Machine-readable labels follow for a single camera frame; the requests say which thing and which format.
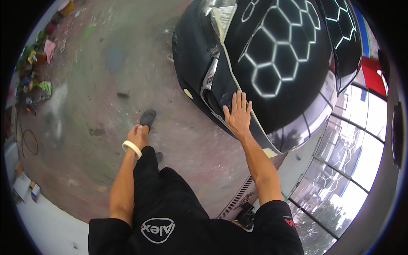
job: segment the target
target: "ventilation grate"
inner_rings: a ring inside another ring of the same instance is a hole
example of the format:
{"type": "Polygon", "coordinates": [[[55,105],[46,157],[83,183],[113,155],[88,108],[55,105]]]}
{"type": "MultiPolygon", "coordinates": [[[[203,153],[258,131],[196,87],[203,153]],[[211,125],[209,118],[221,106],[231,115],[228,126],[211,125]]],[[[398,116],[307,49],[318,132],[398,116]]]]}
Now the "ventilation grate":
{"type": "Polygon", "coordinates": [[[227,216],[231,212],[231,210],[235,208],[236,204],[241,200],[243,194],[245,193],[245,191],[248,189],[252,182],[253,182],[252,176],[249,175],[245,183],[239,189],[234,198],[229,202],[227,207],[225,207],[225,209],[217,217],[217,219],[224,219],[225,216],[227,216]]]}

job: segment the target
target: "black t-shirt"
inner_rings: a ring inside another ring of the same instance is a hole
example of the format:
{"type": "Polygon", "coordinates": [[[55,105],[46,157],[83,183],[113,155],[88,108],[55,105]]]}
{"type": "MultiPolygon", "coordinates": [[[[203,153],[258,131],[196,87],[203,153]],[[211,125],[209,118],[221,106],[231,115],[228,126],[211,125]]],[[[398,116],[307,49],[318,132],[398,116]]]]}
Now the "black t-shirt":
{"type": "Polygon", "coordinates": [[[93,219],[89,254],[304,254],[283,201],[258,209],[252,233],[226,220],[198,219],[194,210],[185,210],[167,204],[134,222],[133,229],[119,219],[93,219]]]}

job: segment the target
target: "forearm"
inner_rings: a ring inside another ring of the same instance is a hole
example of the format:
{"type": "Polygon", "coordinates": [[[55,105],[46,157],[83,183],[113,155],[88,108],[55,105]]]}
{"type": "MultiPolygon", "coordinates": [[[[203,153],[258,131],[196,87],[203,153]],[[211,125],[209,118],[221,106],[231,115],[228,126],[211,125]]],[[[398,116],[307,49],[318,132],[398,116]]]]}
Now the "forearm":
{"type": "Polygon", "coordinates": [[[260,205],[272,200],[283,200],[278,172],[260,145],[249,131],[240,137],[239,141],[244,148],[246,162],[258,191],[260,205]]]}
{"type": "Polygon", "coordinates": [[[122,165],[112,185],[109,211],[110,218],[118,218],[132,226],[135,205],[135,186],[133,182],[133,163],[135,154],[127,151],[122,165]]]}

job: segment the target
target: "car headlight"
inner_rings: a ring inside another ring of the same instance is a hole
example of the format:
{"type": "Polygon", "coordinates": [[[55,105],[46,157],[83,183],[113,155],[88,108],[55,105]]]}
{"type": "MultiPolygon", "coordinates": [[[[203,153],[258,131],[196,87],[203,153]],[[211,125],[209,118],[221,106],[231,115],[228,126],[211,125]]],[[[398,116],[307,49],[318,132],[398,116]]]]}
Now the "car headlight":
{"type": "Polygon", "coordinates": [[[229,16],[231,16],[233,12],[231,7],[233,7],[234,5],[235,0],[201,0],[201,3],[198,7],[198,20],[201,26],[201,32],[204,38],[204,42],[211,56],[215,58],[219,58],[220,56],[221,45],[220,31],[217,26],[213,7],[224,11],[224,17],[221,17],[221,19],[229,19],[229,16]]]}

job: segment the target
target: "fingers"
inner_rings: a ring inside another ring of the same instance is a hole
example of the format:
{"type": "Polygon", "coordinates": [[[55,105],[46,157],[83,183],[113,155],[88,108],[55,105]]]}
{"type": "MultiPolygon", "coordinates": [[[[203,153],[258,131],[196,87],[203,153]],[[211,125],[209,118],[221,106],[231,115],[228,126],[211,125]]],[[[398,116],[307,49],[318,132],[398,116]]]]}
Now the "fingers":
{"type": "Polygon", "coordinates": [[[245,108],[246,108],[246,93],[245,93],[245,92],[243,92],[243,93],[242,93],[242,104],[241,104],[241,109],[242,109],[242,110],[245,110],[245,108]]]}
{"type": "Polygon", "coordinates": [[[222,110],[224,111],[225,121],[227,122],[229,120],[229,116],[230,116],[228,106],[223,105],[222,110]]]}
{"type": "Polygon", "coordinates": [[[242,92],[240,90],[237,91],[237,109],[242,109],[242,92]]]}
{"type": "Polygon", "coordinates": [[[139,124],[134,125],[134,126],[130,129],[129,134],[135,134],[135,133],[136,133],[136,129],[137,129],[138,126],[140,126],[140,125],[139,125],[139,124]]]}
{"type": "Polygon", "coordinates": [[[231,112],[237,109],[237,93],[234,92],[232,95],[232,104],[231,104],[231,112]]]}
{"type": "Polygon", "coordinates": [[[252,109],[252,101],[249,101],[249,102],[248,102],[248,107],[246,108],[246,113],[247,113],[248,115],[251,114],[251,109],[252,109]]]}
{"type": "Polygon", "coordinates": [[[142,131],[143,131],[143,126],[137,124],[136,130],[135,130],[136,134],[141,134],[142,131]]]}

